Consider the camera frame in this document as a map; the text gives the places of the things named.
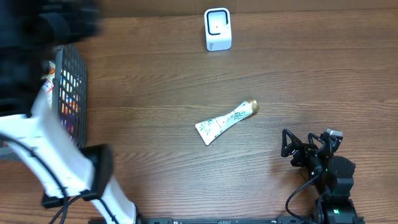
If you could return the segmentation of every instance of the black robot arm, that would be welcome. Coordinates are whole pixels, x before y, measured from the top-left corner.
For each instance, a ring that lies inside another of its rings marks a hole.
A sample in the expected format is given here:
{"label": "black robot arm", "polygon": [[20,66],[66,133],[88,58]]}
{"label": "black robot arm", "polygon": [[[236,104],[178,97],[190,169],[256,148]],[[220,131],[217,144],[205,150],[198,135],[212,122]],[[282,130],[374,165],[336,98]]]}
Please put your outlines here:
{"label": "black robot arm", "polygon": [[[314,139],[322,144],[321,148],[314,144]],[[310,181],[303,186],[313,184],[320,194],[311,219],[302,217],[302,223],[364,223],[363,218],[357,216],[353,202],[349,199],[350,190],[354,185],[355,164],[347,158],[334,156],[342,140],[343,133],[332,129],[327,129],[319,136],[313,133],[308,134],[308,143],[303,143],[288,129],[282,132],[281,156],[293,155],[291,165],[304,167],[308,172]],[[291,198],[292,196],[286,203],[286,209],[297,218],[299,216],[287,207]]]}

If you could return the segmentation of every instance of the wooden table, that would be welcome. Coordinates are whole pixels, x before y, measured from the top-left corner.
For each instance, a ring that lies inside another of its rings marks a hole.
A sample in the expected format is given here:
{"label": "wooden table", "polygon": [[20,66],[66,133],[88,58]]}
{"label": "wooden table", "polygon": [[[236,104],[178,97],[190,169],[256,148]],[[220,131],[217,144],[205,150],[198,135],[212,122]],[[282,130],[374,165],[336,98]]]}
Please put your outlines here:
{"label": "wooden table", "polygon": [[[89,71],[88,145],[114,149],[115,173],[147,217],[264,218],[304,180],[280,156],[282,129],[344,132],[351,191],[367,223],[398,222],[398,10],[232,15],[233,46],[205,50],[202,16],[105,19],[78,44]],[[194,125],[254,98],[257,115],[205,146]],[[46,223],[42,186],[0,162],[0,222]],[[307,213],[311,187],[292,200]],[[100,214],[78,201],[67,223]]]}

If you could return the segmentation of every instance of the wire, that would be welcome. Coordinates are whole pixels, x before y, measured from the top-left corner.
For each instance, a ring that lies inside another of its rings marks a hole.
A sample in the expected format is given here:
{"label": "wire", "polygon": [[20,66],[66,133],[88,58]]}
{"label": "wire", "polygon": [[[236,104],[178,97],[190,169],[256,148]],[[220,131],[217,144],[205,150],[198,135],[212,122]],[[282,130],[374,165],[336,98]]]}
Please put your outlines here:
{"label": "wire", "polygon": [[29,147],[25,146],[21,142],[6,136],[5,134],[0,133],[0,139],[6,142],[13,142],[20,146],[23,150],[27,151],[30,156],[34,157],[37,159],[37,161],[44,167],[44,169],[50,174],[51,178],[53,178],[54,182],[58,185],[59,189],[61,190],[61,193],[63,195],[63,214],[62,218],[60,221],[60,224],[65,222],[65,219],[67,217],[67,212],[68,212],[68,196],[66,192],[66,188],[62,186],[61,182],[58,180],[58,178],[55,176],[55,174],[52,172],[52,170],[48,167],[48,165],[35,153],[34,150],[30,149]]}
{"label": "wire", "polygon": [[304,175],[302,174],[303,169],[299,169],[298,172],[300,174],[301,177],[303,177],[303,179],[307,182],[307,178],[304,177]]}
{"label": "wire", "polygon": [[112,221],[115,222],[115,224],[119,224],[119,222],[116,219],[116,215],[112,215],[111,210],[108,208],[108,206],[105,204],[104,200],[102,198],[99,199],[99,201],[102,203],[102,206],[105,208],[106,212],[109,214],[109,216],[112,218]]}
{"label": "wire", "polygon": [[310,185],[314,180],[316,180],[317,178],[319,178],[319,176],[320,176],[320,174],[316,175],[314,178],[310,179],[307,183],[303,184],[301,187],[299,187],[297,190],[295,190],[295,191],[289,196],[289,198],[286,200],[286,204],[285,204],[286,211],[287,211],[291,216],[293,216],[293,217],[295,217],[295,218],[298,218],[298,219],[302,220],[302,222],[304,222],[304,223],[307,222],[307,223],[311,223],[311,224],[317,224],[317,223],[315,223],[315,222],[313,222],[313,221],[311,221],[311,220],[307,220],[306,218],[301,217],[301,216],[298,216],[298,215],[294,214],[293,212],[291,212],[291,211],[289,210],[289,202],[290,202],[290,200],[292,199],[292,197],[294,197],[294,195],[296,195],[297,193],[299,193],[299,192],[300,192],[301,190],[303,190],[306,186]]}
{"label": "wire", "polygon": [[[76,202],[80,198],[81,198],[81,195],[78,195],[78,196],[72,198],[68,202],[67,207],[69,207],[69,205],[71,205],[73,202]],[[54,215],[54,217],[51,219],[49,224],[53,224],[57,220],[57,218],[61,215],[62,212],[63,212],[63,207],[57,212],[57,214]]]}
{"label": "wire", "polygon": [[324,192],[319,196],[318,205],[317,205],[317,213],[318,213],[318,214],[320,213],[319,209],[322,210],[322,208],[321,208],[321,201],[322,201],[323,196],[325,196],[326,193],[328,193],[327,190],[324,191]]}

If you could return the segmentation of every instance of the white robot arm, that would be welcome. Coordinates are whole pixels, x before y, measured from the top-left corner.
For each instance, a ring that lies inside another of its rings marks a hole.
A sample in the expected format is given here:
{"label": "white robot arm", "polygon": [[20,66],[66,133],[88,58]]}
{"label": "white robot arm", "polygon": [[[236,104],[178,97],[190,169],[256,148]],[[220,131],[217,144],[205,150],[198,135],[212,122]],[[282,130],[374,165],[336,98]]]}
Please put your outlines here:
{"label": "white robot arm", "polygon": [[[112,174],[110,151],[92,150],[102,152],[102,157],[109,157],[101,158],[107,162],[97,164],[102,167],[96,167],[73,145],[57,115],[49,108],[43,92],[37,96],[31,112],[30,118],[24,114],[0,117],[0,136],[7,136],[5,141],[15,139],[33,150],[65,188],[68,197],[81,195],[85,200],[94,198],[91,202],[104,216],[106,223],[135,224],[136,206],[127,199]],[[62,201],[64,195],[46,167],[19,144],[8,141],[8,145],[43,184],[46,195],[43,205],[52,207],[57,204],[54,202]]]}

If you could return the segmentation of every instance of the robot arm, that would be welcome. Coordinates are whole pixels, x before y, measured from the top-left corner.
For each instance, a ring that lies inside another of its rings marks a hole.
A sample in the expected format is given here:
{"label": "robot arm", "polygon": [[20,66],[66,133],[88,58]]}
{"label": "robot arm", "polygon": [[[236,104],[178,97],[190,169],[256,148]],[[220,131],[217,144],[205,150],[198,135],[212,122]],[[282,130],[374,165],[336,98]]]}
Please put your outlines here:
{"label": "robot arm", "polygon": [[[287,144],[287,137],[290,138],[289,144]],[[322,143],[322,147],[318,148],[313,143],[313,139]],[[319,137],[310,133],[308,135],[309,143],[302,143],[288,129],[284,129],[282,132],[281,156],[293,155],[291,165],[305,167],[308,171],[308,177],[311,181],[308,181],[305,186],[313,183],[321,195],[315,204],[313,213],[315,222],[310,221],[312,223],[364,223],[363,218],[357,216],[354,204],[349,199],[349,192],[354,185],[355,164],[347,158],[334,156],[342,140],[343,133],[332,129],[327,129]],[[298,217],[290,212],[287,204],[288,212],[292,216]]]}
{"label": "robot arm", "polygon": [[[136,206],[127,199],[112,174],[109,148],[93,146],[82,149],[83,153],[79,151],[47,105],[45,93],[39,93],[30,118],[24,114],[0,117],[0,135],[33,149],[65,187],[67,196],[81,195],[84,200],[90,200],[106,223],[136,222]],[[19,145],[10,142],[9,146],[43,184],[43,206],[63,205],[62,191],[48,170]]]}

